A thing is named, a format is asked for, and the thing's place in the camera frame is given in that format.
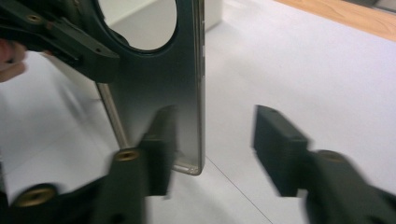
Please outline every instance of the white surface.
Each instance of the white surface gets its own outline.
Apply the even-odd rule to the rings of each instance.
[[[270,0],[227,0],[223,12],[206,36],[206,167],[175,175],[170,201],[148,200],[152,223],[304,223],[301,202],[276,197],[250,148],[254,105],[396,193],[396,44]],[[0,84],[9,191],[96,178],[117,149],[101,104],[38,55],[28,63]]]
[[[140,8],[109,27],[128,40],[133,48],[158,49],[169,41],[176,25],[176,2],[161,0]]]
[[[99,5],[106,16],[106,23],[111,26],[136,13],[158,0],[99,0]]]
[[[221,22],[223,0],[205,0],[205,29],[217,25]]]

